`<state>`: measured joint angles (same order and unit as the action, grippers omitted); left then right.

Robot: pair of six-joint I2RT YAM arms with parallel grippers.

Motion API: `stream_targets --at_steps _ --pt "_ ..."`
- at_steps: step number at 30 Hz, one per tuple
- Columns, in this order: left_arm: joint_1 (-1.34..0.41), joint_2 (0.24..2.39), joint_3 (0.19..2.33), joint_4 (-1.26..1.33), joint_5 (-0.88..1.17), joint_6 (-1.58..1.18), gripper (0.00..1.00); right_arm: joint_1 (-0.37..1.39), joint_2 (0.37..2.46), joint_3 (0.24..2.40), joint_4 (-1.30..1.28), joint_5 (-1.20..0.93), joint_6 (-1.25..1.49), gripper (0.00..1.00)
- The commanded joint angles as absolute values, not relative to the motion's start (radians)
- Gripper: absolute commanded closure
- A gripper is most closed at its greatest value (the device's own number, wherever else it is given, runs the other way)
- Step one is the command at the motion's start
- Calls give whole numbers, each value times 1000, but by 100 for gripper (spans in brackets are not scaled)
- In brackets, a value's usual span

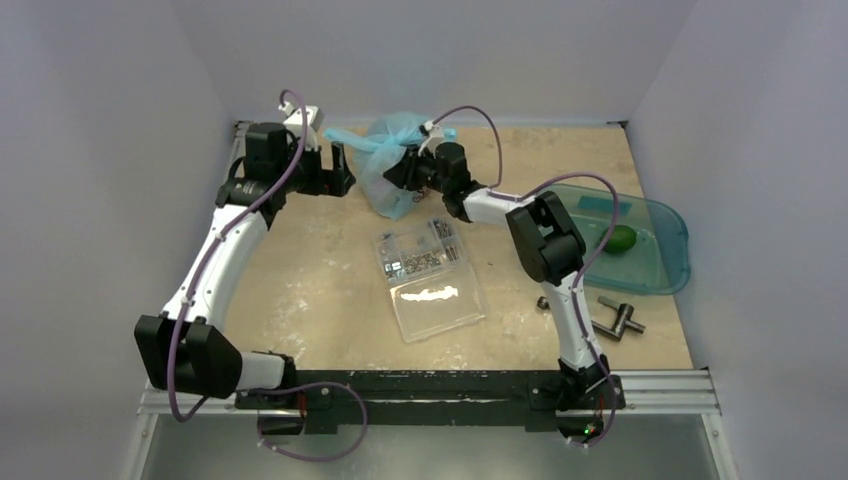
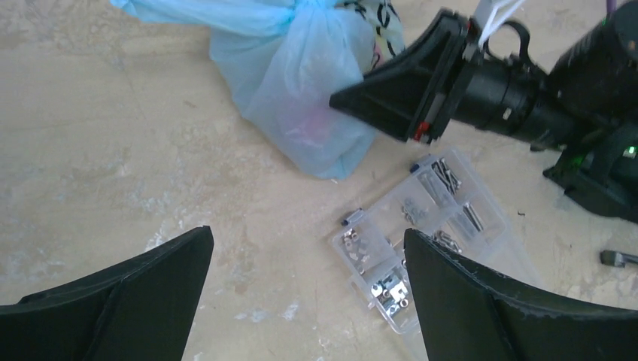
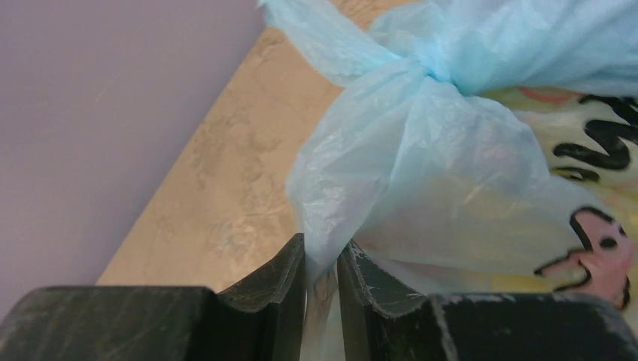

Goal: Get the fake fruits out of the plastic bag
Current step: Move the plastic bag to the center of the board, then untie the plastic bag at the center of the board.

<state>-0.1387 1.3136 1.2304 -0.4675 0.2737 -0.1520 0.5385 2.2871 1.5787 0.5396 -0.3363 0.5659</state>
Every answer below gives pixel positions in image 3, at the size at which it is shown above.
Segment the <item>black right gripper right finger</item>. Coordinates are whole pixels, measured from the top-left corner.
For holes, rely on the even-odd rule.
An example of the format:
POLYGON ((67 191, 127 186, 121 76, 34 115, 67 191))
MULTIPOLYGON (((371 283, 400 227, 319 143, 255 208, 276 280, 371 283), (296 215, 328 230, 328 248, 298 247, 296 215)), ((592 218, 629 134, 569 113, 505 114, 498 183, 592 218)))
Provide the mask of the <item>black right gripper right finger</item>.
POLYGON ((424 295, 355 243, 337 262, 348 360, 635 360, 608 302, 560 293, 424 295))

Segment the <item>light blue plastic bag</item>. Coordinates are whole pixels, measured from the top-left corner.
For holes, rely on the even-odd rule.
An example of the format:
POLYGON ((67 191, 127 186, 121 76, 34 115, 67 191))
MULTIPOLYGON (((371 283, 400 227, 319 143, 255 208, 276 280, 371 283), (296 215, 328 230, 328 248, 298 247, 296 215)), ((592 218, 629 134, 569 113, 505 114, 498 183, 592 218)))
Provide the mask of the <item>light blue plastic bag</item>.
POLYGON ((263 1, 342 87, 287 196, 305 238, 303 360, 345 360, 355 243, 428 294, 593 296, 637 340, 637 3, 413 1, 362 30, 263 1))

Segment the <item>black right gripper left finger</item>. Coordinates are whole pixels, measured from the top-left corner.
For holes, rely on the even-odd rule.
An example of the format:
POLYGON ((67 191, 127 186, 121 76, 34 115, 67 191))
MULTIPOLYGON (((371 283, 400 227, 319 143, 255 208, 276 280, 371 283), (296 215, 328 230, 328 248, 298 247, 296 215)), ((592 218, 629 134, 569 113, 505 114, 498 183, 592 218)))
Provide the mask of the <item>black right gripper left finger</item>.
POLYGON ((226 290, 43 287, 1 324, 3 360, 297 360, 303 237, 226 290))

